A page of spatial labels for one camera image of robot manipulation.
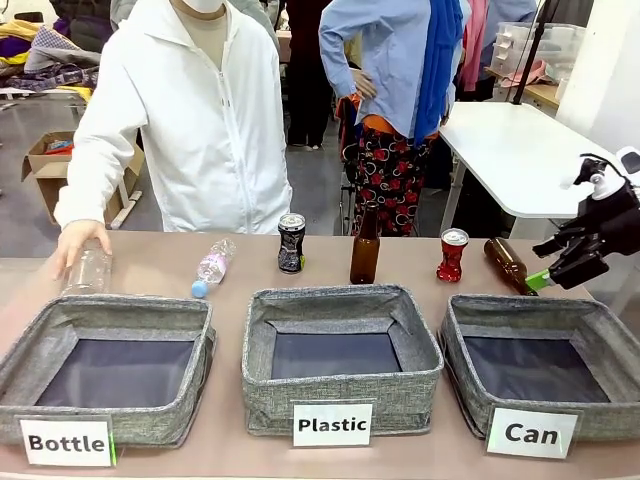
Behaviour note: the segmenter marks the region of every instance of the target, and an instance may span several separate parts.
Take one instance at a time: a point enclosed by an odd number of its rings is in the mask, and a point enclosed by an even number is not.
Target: pile of clothes
[[[95,88],[100,54],[82,50],[53,28],[23,20],[0,25],[0,86],[39,92]]]

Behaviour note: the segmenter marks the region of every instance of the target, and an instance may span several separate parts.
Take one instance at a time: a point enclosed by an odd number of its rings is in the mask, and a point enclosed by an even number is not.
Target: black pole
[[[522,78],[520,79],[520,83],[518,84],[518,89],[516,90],[516,94],[513,97],[514,105],[520,105],[522,103],[522,94],[524,93],[524,87],[527,86],[527,79],[529,78],[529,74],[531,73],[531,67],[533,65],[533,61],[536,58],[536,53],[538,51],[538,45],[540,45],[540,39],[542,38],[542,34],[544,33],[544,27],[547,22],[550,20],[549,12],[551,11],[551,4],[553,0],[545,0],[544,5],[542,6],[542,11],[540,15],[538,15],[537,21],[538,26],[536,27],[536,31],[533,34],[533,42],[531,44],[531,50],[529,51],[529,56],[527,57],[527,63],[524,65],[524,70],[522,71]]]

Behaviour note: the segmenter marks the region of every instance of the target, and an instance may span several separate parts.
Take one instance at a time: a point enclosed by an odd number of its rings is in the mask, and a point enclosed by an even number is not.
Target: white jacket
[[[140,0],[105,45],[55,209],[61,227],[103,221],[140,128],[165,231],[277,231],[291,201],[278,55],[263,27],[225,5],[221,70],[169,0]]]

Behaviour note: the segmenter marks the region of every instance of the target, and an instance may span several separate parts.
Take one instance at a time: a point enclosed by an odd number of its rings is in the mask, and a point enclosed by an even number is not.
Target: can
[[[302,241],[306,230],[306,221],[299,213],[287,213],[280,218],[280,252],[278,267],[283,273],[300,273],[304,268]]]
[[[462,278],[462,251],[469,243],[469,235],[459,228],[450,228],[440,236],[442,263],[436,270],[438,278],[444,282],[459,282]]]

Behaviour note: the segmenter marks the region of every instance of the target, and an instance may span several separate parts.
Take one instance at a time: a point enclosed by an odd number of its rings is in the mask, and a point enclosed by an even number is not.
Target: gray fabric basket
[[[288,350],[296,342],[297,350]],[[289,361],[291,351],[306,357]],[[322,358],[309,361],[313,355]],[[292,435],[297,402],[372,403],[373,435],[427,433],[443,366],[435,338],[402,287],[264,290],[249,306],[242,352],[247,428]],[[336,373],[304,374],[327,368]],[[287,371],[295,378],[273,378]]]
[[[439,340],[463,414],[480,438],[493,407],[582,412],[579,440],[640,437],[640,343],[601,303],[456,295]]]
[[[22,442],[16,416],[106,415],[117,446],[179,447],[211,368],[216,339],[211,316],[211,306],[199,300],[120,295],[53,300],[0,363],[0,442]],[[107,347],[116,347],[112,358]],[[176,347],[179,367],[170,358]],[[109,388],[108,382],[130,388]],[[102,393],[92,397],[96,390]],[[153,402],[160,403],[148,406]]]

